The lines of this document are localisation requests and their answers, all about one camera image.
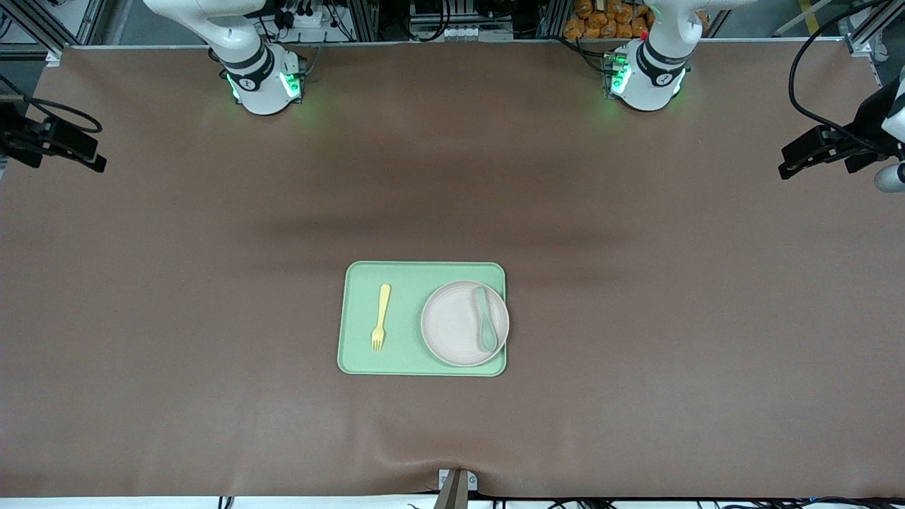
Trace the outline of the yellow plastic fork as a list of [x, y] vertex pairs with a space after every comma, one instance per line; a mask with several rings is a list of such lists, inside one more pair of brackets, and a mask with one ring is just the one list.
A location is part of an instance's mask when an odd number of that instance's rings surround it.
[[383, 348], [385, 340], [385, 318], [392, 292], [391, 284], [383, 283], [378, 296], [378, 313], [376, 313], [376, 325], [371, 333], [372, 351], [379, 352]]

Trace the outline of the mint green plastic spoon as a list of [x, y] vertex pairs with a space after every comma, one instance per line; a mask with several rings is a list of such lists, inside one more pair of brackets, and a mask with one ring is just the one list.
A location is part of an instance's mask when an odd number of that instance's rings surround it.
[[494, 321], [492, 321], [487, 289], [484, 286], [477, 286], [473, 292], [473, 299], [479, 322], [479, 344], [485, 352], [495, 351], [498, 346], [498, 337]]

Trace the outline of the round white plate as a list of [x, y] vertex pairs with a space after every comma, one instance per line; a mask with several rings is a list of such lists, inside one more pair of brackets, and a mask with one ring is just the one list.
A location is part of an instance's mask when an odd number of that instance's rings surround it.
[[[495, 351], [485, 352], [479, 344], [479, 322], [473, 299], [477, 286], [484, 286], [498, 337]], [[510, 313], [505, 300], [494, 288], [480, 281], [453, 281], [438, 288], [421, 310], [421, 337], [428, 351], [443, 363], [457, 368], [473, 368], [500, 357], [510, 334]]]

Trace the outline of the brown table mat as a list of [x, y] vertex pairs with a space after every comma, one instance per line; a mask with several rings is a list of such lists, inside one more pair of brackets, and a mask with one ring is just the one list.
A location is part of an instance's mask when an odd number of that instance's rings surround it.
[[[705, 42], [678, 98], [559, 43], [326, 47], [233, 103], [198, 49], [68, 49], [103, 174], [0, 179], [0, 497], [905, 497], [905, 196], [778, 176], [798, 46]], [[506, 274], [489, 379], [337, 367], [360, 260]]]

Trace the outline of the pile of orange objects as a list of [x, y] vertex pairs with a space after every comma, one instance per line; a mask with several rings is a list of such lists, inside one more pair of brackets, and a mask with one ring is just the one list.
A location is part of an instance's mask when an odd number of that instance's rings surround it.
[[562, 37], [577, 39], [645, 38], [656, 14], [642, 0], [572, 0]]

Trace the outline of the white power strip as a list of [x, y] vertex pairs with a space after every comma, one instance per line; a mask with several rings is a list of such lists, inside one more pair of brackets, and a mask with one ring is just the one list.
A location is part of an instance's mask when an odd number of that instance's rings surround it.
[[274, 22], [277, 22], [281, 29], [320, 29], [324, 26], [326, 13], [321, 4], [306, 7], [301, 6], [301, 10], [281, 9], [281, 13], [275, 15]]

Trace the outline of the mint green rectangular tray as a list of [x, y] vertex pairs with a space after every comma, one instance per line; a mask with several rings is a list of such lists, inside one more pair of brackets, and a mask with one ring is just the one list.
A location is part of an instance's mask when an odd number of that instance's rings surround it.
[[[506, 300], [506, 273], [496, 263], [358, 261], [349, 265], [344, 283], [337, 344], [337, 366], [355, 375], [413, 375], [495, 377], [507, 364], [506, 347], [500, 357], [473, 368], [457, 368], [439, 361], [421, 337], [421, 310], [428, 297], [453, 281], [480, 281]], [[385, 340], [372, 351], [379, 290], [391, 284], [385, 318]]]

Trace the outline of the aluminium frame structure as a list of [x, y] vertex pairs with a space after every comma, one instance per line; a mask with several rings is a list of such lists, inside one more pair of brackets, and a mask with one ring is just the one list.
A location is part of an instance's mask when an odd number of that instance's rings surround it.
[[[704, 10], [710, 38], [805, 37], [820, 23], [865, 0], [757, 0]], [[281, 29], [281, 9], [321, 4], [320, 29]], [[249, 14], [272, 42], [442, 42], [453, 26], [479, 26], [482, 42], [562, 35], [572, 0], [267, 0]], [[143, 0], [0, 0], [0, 59], [42, 60], [67, 47], [194, 46], [201, 39], [154, 14]]]

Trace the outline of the metal edge bracket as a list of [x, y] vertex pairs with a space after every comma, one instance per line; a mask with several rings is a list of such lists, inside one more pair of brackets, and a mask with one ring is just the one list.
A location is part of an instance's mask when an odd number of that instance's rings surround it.
[[478, 491], [477, 474], [465, 469], [438, 472], [439, 494], [433, 509], [468, 509], [469, 494]]

